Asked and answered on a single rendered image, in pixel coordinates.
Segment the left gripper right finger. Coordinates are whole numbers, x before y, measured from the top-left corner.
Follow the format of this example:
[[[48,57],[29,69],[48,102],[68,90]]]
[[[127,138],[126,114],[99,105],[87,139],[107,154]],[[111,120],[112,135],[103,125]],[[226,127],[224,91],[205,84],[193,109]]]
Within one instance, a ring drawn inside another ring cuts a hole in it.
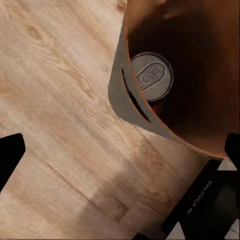
[[[240,172],[240,134],[229,133],[224,150]]]

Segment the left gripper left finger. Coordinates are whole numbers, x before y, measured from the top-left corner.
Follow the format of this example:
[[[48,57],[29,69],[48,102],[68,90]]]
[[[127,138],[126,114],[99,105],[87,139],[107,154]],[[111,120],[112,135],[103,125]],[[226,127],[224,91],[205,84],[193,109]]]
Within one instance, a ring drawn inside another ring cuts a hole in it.
[[[0,192],[25,152],[25,142],[21,133],[0,138]]]

